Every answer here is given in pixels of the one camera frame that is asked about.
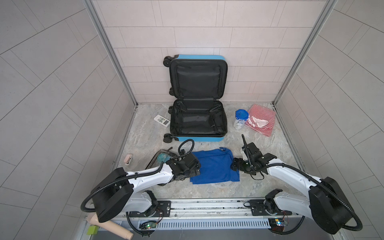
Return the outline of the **blue shirt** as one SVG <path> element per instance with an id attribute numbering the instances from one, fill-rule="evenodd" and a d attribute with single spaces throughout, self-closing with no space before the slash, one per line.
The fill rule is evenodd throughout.
<path id="1" fill-rule="evenodd" d="M 231 150 L 219 148 L 193 154 L 201 164 L 200 175 L 190 178 L 190 182 L 194 185 L 240 181 L 239 171 L 231 169 L 234 159 Z"/>

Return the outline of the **clear toiletry pouch black trim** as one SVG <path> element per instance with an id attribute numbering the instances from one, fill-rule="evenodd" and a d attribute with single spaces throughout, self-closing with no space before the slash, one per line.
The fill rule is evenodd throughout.
<path id="1" fill-rule="evenodd" d="M 156 154 L 153 156 L 153 158 L 151 159 L 151 161 L 147 165 L 146 170 L 151 169 L 151 168 L 158 168 L 161 163 L 165 163 L 166 161 L 170 160 L 171 158 L 176 157 L 177 154 L 172 152 L 171 149 L 172 148 L 170 148 L 168 150 L 159 150 L 158 152 L 156 152 Z"/>

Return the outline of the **blue suitcase with black lining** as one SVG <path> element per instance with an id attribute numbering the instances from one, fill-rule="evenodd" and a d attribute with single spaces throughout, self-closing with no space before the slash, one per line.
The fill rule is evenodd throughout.
<path id="1" fill-rule="evenodd" d="M 170 73 L 169 94 L 176 98 L 168 110 L 170 132 L 163 141 L 222 141 L 228 132 L 220 102 L 228 75 L 226 59 L 218 55 L 175 55 L 166 56 L 163 64 Z"/>

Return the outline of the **clear jar with blue lid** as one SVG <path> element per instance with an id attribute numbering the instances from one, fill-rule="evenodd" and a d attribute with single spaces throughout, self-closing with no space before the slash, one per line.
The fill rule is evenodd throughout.
<path id="1" fill-rule="evenodd" d="M 234 128 L 240 130 L 245 126 L 245 123 L 249 118 L 249 113 L 244 109 L 236 110 L 235 118 Z"/>

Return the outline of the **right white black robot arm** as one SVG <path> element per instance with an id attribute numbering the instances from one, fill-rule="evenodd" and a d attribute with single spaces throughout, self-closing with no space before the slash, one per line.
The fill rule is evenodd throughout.
<path id="1" fill-rule="evenodd" d="M 262 209 L 270 216 L 292 212 L 312 219 L 328 234 L 336 234 L 340 229 L 358 232 L 363 223 L 345 196 L 338 182 L 330 177 L 319 178 L 290 166 L 270 153 L 262 154 L 254 143 L 244 144 L 242 158 L 235 158 L 231 164 L 233 171 L 241 171 L 254 176 L 261 173 L 270 175 L 294 187 L 301 194 L 293 195 L 282 189 L 269 192 L 262 204 L 250 202 L 247 207 Z"/>

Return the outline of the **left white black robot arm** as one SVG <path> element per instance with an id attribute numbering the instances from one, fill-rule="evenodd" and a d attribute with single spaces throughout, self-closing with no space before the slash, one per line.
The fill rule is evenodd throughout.
<path id="1" fill-rule="evenodd" d="M 85 213 L 96 213 L 100 223 L 112 220 L 121 212 L 145 213 L 157 205 L 149 188 L 196 177 L 200 175 L 200 168 L 201 163 L 192 153 L 143 171 L 125 172 L 123 168 L 117 168 L 91 191 L 80 209 Z"/>

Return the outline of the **red white striped garment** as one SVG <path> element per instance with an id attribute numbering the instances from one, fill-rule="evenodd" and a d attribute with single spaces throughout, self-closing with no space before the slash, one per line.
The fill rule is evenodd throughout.
<path id="1" fill-rule="evenodd" d="M 246 126 L 263 134 L 266 137 L 272 135 L 276 113 L 266 107 L 253 105 L 249 110 L 249 118 L 246 120 Z"/>

